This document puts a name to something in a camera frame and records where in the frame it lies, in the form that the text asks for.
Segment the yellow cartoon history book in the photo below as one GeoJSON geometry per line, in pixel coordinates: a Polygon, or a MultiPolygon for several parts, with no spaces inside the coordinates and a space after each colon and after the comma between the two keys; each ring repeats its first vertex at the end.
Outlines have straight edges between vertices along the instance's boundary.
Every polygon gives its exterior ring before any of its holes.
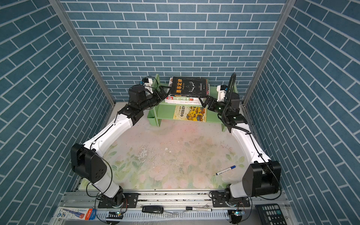
{"type": "Polygon", "coordinates": [[[201,106],[176,106],[173,114],[174,120],[206,122],[206,108],[201,106]]]}

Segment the white La Dame book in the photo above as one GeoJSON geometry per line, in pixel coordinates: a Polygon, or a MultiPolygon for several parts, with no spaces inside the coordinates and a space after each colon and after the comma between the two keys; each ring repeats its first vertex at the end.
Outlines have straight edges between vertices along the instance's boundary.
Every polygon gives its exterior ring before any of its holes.
{"type": "Polygon", "coordinates": [[[199,99],[190,98],[189,100],[177,100],[177,99],[165,99],[165,102],[168,104],[177,104],[177,105],[194,105],[200,106],[201,102],[199,99]]]}

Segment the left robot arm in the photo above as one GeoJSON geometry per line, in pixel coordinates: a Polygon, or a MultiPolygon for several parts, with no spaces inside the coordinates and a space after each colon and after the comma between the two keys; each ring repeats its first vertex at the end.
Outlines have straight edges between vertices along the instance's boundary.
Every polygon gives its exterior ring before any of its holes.
{"type": "Polygon", "coordinates": [[[120,186],[113,181],[113,172],[104,155],[109,147],[128,129],[134,126],[144,115],[144,111],[157,106],[168,93],[164,86],[146,89],[144,85],[134,85],[129,89],[128,103],[117,112],[117,115],[104,129],[83,144],[75,143],[70,150],[73,172],[90,183],[107,198],[122,198],[120,186]]]}

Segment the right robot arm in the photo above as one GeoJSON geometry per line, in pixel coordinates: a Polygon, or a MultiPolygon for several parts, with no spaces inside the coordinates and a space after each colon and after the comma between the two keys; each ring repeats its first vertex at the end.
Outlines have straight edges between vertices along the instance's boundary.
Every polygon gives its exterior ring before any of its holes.
{"type": "Polygon", "coordinates": [[[217,113],[220,121],[244,151],[248,162],[248,168],[241,181],[230,184],[225,189],[227,199],[264,198],[265,195],[276,193],[281,195],[281,165],[278,161],[271,160],[254,138],[247,120],[240,112],[238,94],[226,94],[221,101],[208,96],[200,102],[202,107],[217,113]]]}

